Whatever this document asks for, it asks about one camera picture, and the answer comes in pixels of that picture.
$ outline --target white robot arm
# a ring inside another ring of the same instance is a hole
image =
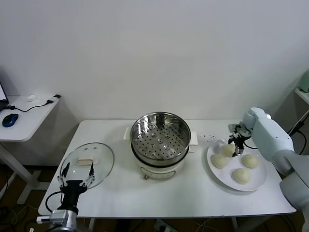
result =
[[[264,110],[251,108],[239,124],[230,124],[229,143],[235,143],[234,155],[241,155],[245,141],[252,137],[261,155],[287,176],[280,183],[285,198],[302,210],[303,232],[309,232],[309,157],[294,152],[291,137]]]

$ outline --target dough ball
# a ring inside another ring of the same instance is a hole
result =
[[[223,153],[227,157],[233,157],[233,154],[235,152],[235,145],[234,144],[228,144],[222,147]]]
[[[243,168],[238,168],[232,173],[233,179],[236,180],[238,183],[245,185],[247,184],[250,179],[250,172]]]
[[[216,168],[222,169],[227,164],[227,158],[222,154],[216,154],[211,156],[211,162]]]
[[[257,156],[252,154],[243,156],[241,161],[247,168],[256,168],[259,165]]]

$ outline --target computer mouse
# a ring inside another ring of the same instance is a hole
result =
[[[18,119],[18,114],[10,114],[4,117],[2,125],[4,127],[11,127]]]

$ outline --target white wall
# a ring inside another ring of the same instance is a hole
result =
[[[308,0],[1,0],[0,65],[19,94],[63,96],[74,123],[56,137],[83,119],[157,110],[275,113],[308,68],[308,8]]]

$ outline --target cable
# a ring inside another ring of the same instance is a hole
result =
[[[26,223],[24,224],[24,232],[29,232],[29,230],[27,229],[27,226],[29,225],[29,224],[31,224],[31,223],[37,223],[37,220],[36,220],[36,218],[33,218],[33,219],[31,219],[31,220],[28,220],[28,221],[26,221]]]
[[[46,102],[44,105],[33,106],[33,107],[31,107],[31,108],[29,108],[29,109],[27,109],[27,110],[21,110],[21,109],[19,109],[19,108],[17,108],[17,107],[14,106],[14,109],[19,110],[19,111],[21,111],[21,112],[28,112],[29,110],[32,110],[32,109],[37,108],[37,107],[46,106],[47,104],[49,104],[49,103]]]
[[[297,133],[301,134],[301,135],[304,137],[304,140],[305,140],[304,146],[303,146],[301,152],[299,153],[299,154],[301,155],[301,154],[303,153],[303,151],[305,150],[305,148],[306,148],[306,145],[307,145],[307,138],[306,138],[306,136],[303,134],[303,132],[301,132],[300,130],[298,130]]]
[[[302,117],[294,124],[294,126],[292,127],[292,129],[289,130],[288,132],[288,135],[291,134],[291,132],[293,131],[293,129],[297,126],[297,124],[309,113],[309,110],[307,110],[303,115]]]
[[[266,222],[264,222],[264,226],[265,226],[266,232],[269,232],[269,229],[268,229],[268,226],[267,226]]]
[[[296,228],[295,228],[294,224],[292,223],[292,221],[289,219],[289,217],[285,216],[285,218],[288,219],[288,221],[290,222],[290,224],[291,224],[291,226],[293,228],[293,231],[296,232]]]
[[[10,226],[10,227],[5,228],[5,229],[2,229],[2,230],[0,230],[0,232],[7,231],[7,230],[13,230],[13,231],[15,231],[15,226],[16,226],[17,224],[21,223],[21,222],[26,218],[26,216],[28,215],[29,209],[28,209],[28,208],[26,208],[26,209],[27,209],[27,211],[26,211],[25,215],[23,215],[23,216],[21,217],[21,219],[20,219],[16,224],[12,224],[12,223],[1,223],[0,225],[2,225],[2,226]]]
[[[134,227],[134,229],[131,232],[134,232],[138,227],[141,226],[141,224],[143,224],[145,220],[143,219],[136,227]]]
[[[49,228],[48,230],[45,230],[44,232],[50,232],[50,231],[52,231],[52,230],[54,230],[54,229],[56,229],[56,228],[58,228],[58,227],[61,227],[62,225],[55,225],[55,226],[53,226],[52,228]]]
[[[204,221],[202,224],[200,224],[195,232],[197,232],[201,226],[204,226],[204,225],[206,224],[206,222],[208,222],[210,219],[211,219],[211,218],[207,219],[207,220]]]
[[[290,232],[293,232],[292,228],[290,227],[290,224],[285,220],[285,218],[282,217],[282,216],[278,216],[278,217],[281,218],[281,219],[284,221],[284,223],[288,226],[289,231],[290,231]]]
[[[6,179],[6,186],[5,186],[5,191],[4,191],[4,194],[2,195],[1,199],[0,199],[0,202],[2,201],[4,195],[6,194],[6,191],[8,190],[8,187],[9,187],[9,178],[8,178],[8,175],[6,173],[6,171],[4,169],[1,168],[1,170],[3,171],[4,175],[5,175],[5,179]]]
[[[46,200],[45,200],[45,207],[46,207],[46,209],[47,209],[49,212],[52,212],[52,210],[51,210],[51,209],[48,207],[48,205],[47,205],[47,202],[48,202],[49,198],[51,198],[52,196],[54,196],[54,195],[56,195],[56,194],[59,194],[59,193],[61,193],[61,191],[53,192],[52,194],[50,194],[50,195],[46,198]]]
[[[15,213],[15,211],[13,209],[10,209],[11,212],[14,213],[14,218],[12,219],[12,224],[16,225],[16,223],[18,222],[18,215],[21,214],[21,212],[23,212],[27,207],[32,208],[34,210],[38,210],[38,208],[33,207],[32,205],[27,204],[22,210],[20,210],[18,213]]]
[[[246,146],[247,148],[257,150],[257,147],[250,147],[250,146],[248,146],[248,145],[245,143],[245,141],[243,141],[243,144],[245,144],[245,146]]]

